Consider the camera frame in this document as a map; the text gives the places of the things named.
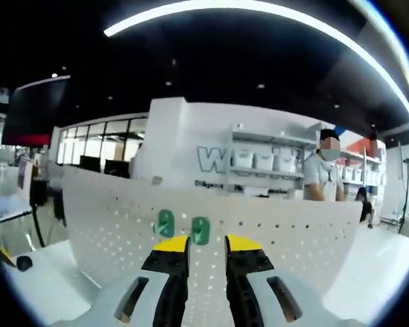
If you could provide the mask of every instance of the black mouse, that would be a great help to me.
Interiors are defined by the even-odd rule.
[[[27,255],[22,255],[16,258],[16,267],[18,268],[19,271],[24,272],[27,269],[30,269],[32,266],[33,266],[32,259]]]

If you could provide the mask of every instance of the face mask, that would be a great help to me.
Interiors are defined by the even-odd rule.
[[[334,149],[322,149],[321,154],[326,159],[326,161],[333,161],[339,158],[340,150]]]

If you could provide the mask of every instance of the green clip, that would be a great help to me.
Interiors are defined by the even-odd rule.
[[[211,223],[206,217],[192,219],[191,240],[195,245],[207,245],[211,234]]]
[[[161,210],[159,212],[153,232],[166,238],[172,238],[175,235],[175,216],[172,211]]]

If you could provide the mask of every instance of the ceiling light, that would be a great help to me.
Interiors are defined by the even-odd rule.
[[[365,49],[363,49],[359,44],[354,40],[350,39],[347,35],[342,32],[334,29],[332,26],[318,20],[312,16],[298,12],[294,9],[286,8],[281,5],[275,5],[273,3],[266,3],[256,0],[189,0],[182,1],[178,3],[171,3],[168,5],[163,5],[157,8],[147,10],[146,12],[141,12],[137,15],[133,15],[125,20],[114,24],[113,26],[104,30],[104,34],[108,37],[117,34],[129,27],[138,25],[142,22],[152,20],[161,16],[167,16],[171,14],[176,14],[179,12],[187,12],[192,10],[200,9],[244,9],[251,10],[255,12],[266,12],[269,14],[274,14],[276,16],[286,17],[307,26],[310,26],[314,29],[317,29],[330,37],[341,42],[349,49],[357,53],[363,60],[365,60],[370,66],[372,66],[385,82],[391,87],[393,92],[399,98],[400,102],[403,104],[404,108],[409,114],[409,102],[406,99],[406,96],[403,94],[402,90],[399,88],[394,79],[388,74],[388,72],[371,56]]]

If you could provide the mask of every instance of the white pegboard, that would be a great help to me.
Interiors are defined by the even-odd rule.
[[[322,296],[346,259],[361,212],[358,202],[246,200],[206,189],[162,189],[73,167],[64,168],[63,199],[76,261],[102,287],[140,269],[162,239],[152,228],[160,210],[174,213],[176,235],[189,234],[194,217],[209,218],[209,244],[190,248],[184,315],[190,327],[233,325],[225,292],[225,235],[260,242],[274,267],[297,274]]]

